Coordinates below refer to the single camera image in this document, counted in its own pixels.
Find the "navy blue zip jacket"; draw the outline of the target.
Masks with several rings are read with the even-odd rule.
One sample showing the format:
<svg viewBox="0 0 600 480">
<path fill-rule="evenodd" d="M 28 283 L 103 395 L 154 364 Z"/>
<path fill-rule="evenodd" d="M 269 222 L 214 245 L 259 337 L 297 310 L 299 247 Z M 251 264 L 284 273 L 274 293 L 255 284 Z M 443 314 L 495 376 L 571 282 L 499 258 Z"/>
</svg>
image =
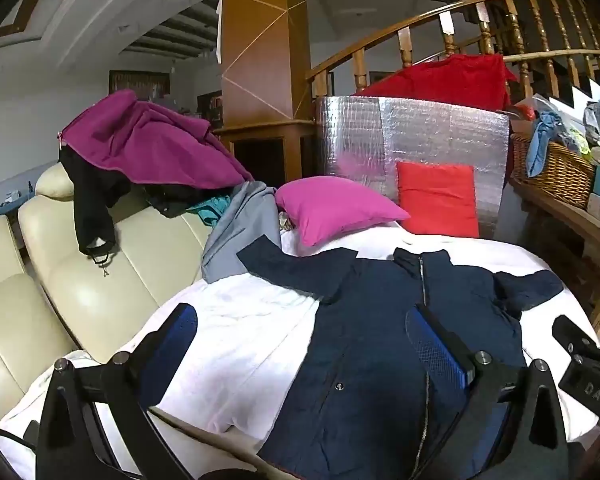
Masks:
<svg viewBox="0 0 600 480">
<path fill-rule="evenodd" d="M 238 257 L 258 278 L 318 301 L 306 357 L 259 453 L 302 479 L 406 479 L 449 427 L 453 411 L 407 338 L 414 307 L 470 350 L 521 366 L 521 315 L 562 291 L 550 271 L 494 273 L 442 251 L 291 257 L 262 237 Z"/>
</svg>

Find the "wooden side table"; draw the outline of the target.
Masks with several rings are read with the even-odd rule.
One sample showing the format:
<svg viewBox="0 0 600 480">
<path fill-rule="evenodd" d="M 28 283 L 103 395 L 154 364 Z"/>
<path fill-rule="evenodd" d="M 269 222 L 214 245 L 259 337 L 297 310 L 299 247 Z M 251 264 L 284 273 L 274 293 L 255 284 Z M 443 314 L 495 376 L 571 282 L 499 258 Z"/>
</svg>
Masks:
<svg viewBox="0 0 600 480">
<path fill-rule="evenodd" d="M 600 337 L 600 220 L 516 180 L 502 203 L 503 234 L 543 259 L 565 282 Z"/>
</svg>

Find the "cream leather sofa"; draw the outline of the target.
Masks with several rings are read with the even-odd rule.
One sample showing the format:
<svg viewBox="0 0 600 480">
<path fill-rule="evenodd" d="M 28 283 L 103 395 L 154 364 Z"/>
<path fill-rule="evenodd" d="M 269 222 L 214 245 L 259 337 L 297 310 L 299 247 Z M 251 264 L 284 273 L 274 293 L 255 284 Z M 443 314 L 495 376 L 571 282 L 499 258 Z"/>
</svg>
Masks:
<svg viewBox="0 0 600 480">
<path fill-rule="evenodd" d="M 0 420 L 57 358 L 107 361 L 201 277 L 211 230 L 196 214 L 166 218 L 132 191 L 110 212 L 118 247 L 98 266 L 79 250 L 72 192 L 61 165 L 41 174 L 18 211 L 24 254 L 0 217 Z"/>
</svg>

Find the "white embossed bed cover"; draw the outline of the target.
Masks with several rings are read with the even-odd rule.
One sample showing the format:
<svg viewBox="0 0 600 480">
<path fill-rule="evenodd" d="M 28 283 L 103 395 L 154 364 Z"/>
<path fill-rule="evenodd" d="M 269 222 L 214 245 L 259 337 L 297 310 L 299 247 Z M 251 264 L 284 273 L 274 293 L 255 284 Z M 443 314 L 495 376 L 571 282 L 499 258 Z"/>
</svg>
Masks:
<svg viewBox="0 0 600 480">
<path fill-rule="evenodd" d="M 476 238 L 415 235 L 397 226 L 376 226 L 326 244 L 358 251 L 358 260 L 388 261 L 389 249 L 415 249 L 416 255 L 446 250 L 454 264 L 480 270 L 504 271 L 516 276 L 548 270 L 540 258 L 524 248 Z M 302 249 L 307 255 L 309 249 Z M 151 315 L 143 329 L 123 347 L 133 349 L 150 328 L 166 319 L 175 300 L 193 300 L 201 328 L 187 351 L 158 406 L 183 422 L 192 422 L 217 434 L 220 430 L 247 430 L 247 437 L 264 437 L 273 428 L 274 415 L 283 405 L 283 394 L 291 386 L 309 347 L 314 329 L 316 300 L 298 292 L 283 292 L 248 274 L 223 278 L 208 285 L 200 280 L 179 292 Z M 521 350 L 526 363 L 543 359 L 550 366 L 556 385 L 568 367 L 566 350 L 553 338 L 554 319 L 564 314 L 588 336 L 594 330 L 568 288 L 560 283 L 559 294 L 521 315 Z M 50 383 L 48 368 L 32 382 L 22 400 L 0 420 L 0 428 L 23 437 L 27 424 L 40 421 L 43 396 Z M 598 423 L 598 417 L 558 388 L 567 441 L 577 441 Z"/>
</svg>

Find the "wicker basket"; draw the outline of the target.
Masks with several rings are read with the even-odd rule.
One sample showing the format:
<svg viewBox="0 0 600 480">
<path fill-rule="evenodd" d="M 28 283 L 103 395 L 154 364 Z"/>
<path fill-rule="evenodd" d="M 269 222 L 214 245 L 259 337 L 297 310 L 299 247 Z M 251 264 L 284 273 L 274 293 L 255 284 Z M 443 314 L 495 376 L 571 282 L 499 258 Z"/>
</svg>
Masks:
<svg viewBox="0 0 600 480">
<path fill-rule="evenodd" d="M 528 177 L 526 160 L 530 142 L 531 136 L 527 133 L 514 132 L 510 136 L 513 150 L 512 178 L 563 203 L 585 209 L 594 185 L 594 166 L 562 145 L 550 142 L 543 170 L 536 177 Z"/>
</svg>

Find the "black garment on sofa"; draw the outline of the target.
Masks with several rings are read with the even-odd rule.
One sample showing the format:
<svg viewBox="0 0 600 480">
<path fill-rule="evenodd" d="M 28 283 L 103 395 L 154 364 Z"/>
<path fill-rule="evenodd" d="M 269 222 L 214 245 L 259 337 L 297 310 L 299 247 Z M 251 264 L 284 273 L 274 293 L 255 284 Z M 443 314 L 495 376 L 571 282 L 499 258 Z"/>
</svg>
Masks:
<svg viewBox="0 0 600 480">
<path fill-rule="evenodd" d="M 229 196 L 233 188 L 192 188 L 181 184 L 134 184 L 117 170 L 100 169 L 65 145 L 59 161 L 73 184 L 73 219 L 79 251 L 107 276 L 111 257 L 119 250 L 110 209 L 132 192 L 142 190 L 143 200 L 172 219 L 215 197 Z"/>
</svg>

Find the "red pillow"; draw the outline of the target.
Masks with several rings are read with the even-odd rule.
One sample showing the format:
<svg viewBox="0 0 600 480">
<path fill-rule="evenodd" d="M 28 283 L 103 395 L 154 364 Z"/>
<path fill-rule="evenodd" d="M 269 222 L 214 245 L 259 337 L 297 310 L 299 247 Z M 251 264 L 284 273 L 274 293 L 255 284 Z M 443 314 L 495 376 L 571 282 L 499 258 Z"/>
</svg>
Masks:
<svg viewBox="0 0 600 480">
<path fill-rule="evenodd" d="M 397 162 L 402 226 L 418 235 L 479 236 L 474 168 L 467 165 Z"/>
</svg>

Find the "teal garment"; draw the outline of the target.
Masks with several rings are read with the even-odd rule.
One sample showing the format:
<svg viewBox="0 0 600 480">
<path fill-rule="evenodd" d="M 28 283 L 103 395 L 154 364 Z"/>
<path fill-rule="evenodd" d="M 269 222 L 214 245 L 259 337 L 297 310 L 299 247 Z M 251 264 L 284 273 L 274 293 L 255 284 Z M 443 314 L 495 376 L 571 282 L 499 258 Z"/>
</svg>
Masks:
<svg viewBox="0 0 600 480">
<path fill-rule="evenodd" d="M 205 226 L 214 228 L 228 206 L 230 206 L 230 196 L 221 195 L 208 198 L 208 200 L 187 208 L 186 211 L 196 214 Z"/>
</svg>

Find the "blue cloth in basket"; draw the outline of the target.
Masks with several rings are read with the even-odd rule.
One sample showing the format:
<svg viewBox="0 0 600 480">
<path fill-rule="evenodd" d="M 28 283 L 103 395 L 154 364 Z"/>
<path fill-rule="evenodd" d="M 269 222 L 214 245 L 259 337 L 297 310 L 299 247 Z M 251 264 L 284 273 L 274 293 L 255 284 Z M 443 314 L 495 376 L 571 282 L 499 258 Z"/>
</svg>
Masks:
<svg viewBox="0 0 600 480">
<path fill-rule="evenodd" d="M 533 133 L 526 158 L 528 178 L 539 177 L 544 170 L 550 142 L 564 131 L 562 118 L 556 112 L 537 112 L 533 122 Z"/>
</svg>

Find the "grey garment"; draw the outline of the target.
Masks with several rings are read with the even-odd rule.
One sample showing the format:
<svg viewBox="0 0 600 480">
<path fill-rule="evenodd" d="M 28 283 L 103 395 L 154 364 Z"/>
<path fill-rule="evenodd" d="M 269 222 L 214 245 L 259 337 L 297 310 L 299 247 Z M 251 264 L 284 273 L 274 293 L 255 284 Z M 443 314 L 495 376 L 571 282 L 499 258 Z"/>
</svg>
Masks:
<svg viewBox="0 0 600 480">
<path fill-rule="evenodd" d="M 201 276 L 209 284 L 247 269 L 238 252 L 265 235 L 280 247 L 278 209 L 275 190 L 260 181 L 236 186 L 230 204 L 212 229 L 201 256 Z"/>
</svg>

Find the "purple fleece garment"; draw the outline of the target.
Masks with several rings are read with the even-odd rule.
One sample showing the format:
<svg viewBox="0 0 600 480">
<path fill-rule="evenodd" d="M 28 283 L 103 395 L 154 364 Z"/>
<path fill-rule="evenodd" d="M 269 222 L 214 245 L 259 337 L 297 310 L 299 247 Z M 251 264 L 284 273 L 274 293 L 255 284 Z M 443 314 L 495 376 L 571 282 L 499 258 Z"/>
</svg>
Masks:
<svg viewBox="0 0 600 480">
<path fill-rule="evenodd" d="M 59 133 L 86 162 L 137 184 L 234 188 L 252 179 L 210 122 L 121 90 L 87 107 Z"/>
</svg>

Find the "magenta pillow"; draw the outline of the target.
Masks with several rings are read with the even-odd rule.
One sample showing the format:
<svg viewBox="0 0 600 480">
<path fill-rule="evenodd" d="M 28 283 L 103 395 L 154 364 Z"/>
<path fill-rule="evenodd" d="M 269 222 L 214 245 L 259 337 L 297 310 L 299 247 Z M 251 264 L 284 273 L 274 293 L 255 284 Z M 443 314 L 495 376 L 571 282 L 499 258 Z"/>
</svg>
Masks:
<svg viewBox="0 0 600 480">
<path fill-rule="evenodd" d="M 300 242 L 306 247 L 410 218 L 407 211 L 386 196 L 342 177 L 318 176 L 288 182 L 276 191 L 275 200 L 298 229 Z"/>
</svg>

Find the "red blanket on railing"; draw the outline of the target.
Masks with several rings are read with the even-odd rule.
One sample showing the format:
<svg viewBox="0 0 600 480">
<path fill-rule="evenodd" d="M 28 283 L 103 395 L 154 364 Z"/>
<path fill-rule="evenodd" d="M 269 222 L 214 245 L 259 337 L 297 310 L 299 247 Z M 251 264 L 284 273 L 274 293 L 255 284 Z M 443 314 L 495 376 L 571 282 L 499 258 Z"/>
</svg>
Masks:
<svg viewBox="0 0 600 480">
<path fill-rule="evenodd" d="M 478 108 L 504 110 L 510 99 L 506 86 L 517 77 L 500 54 L 454 54 L 438 62 L 398 70 L 358 96 L 403 98 Z"/>
</svg>

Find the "silver foil insulation panel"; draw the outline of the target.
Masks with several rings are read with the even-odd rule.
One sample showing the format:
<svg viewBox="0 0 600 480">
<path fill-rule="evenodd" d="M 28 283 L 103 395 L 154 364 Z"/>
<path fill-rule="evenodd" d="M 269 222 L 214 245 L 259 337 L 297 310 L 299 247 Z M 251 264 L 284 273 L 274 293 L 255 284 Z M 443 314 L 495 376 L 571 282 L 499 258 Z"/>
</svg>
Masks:
<svg viewBox="0 0 600 480">
<path fill-rule="evenodd" d="M 398 199 L 396 163 L 474 168 L 479 233 L 498 223 L 509 119 L 478 108 L 402 98 L 326 96 L 316 101 L 320 169 Z"/>
</svg>

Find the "brown wooden pillar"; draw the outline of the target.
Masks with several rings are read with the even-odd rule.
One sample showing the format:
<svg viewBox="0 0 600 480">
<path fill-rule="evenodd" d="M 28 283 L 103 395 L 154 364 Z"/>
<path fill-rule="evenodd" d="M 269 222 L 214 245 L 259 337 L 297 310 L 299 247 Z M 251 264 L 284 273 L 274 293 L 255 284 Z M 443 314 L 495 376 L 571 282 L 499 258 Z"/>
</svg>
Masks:
<svg viewBox="0 0 600 480">
<path fill-rule="evenodd" d="M 310 117 L 306 0 L 222 0 L 220 33 L 226 128 Z"/>
</svg>

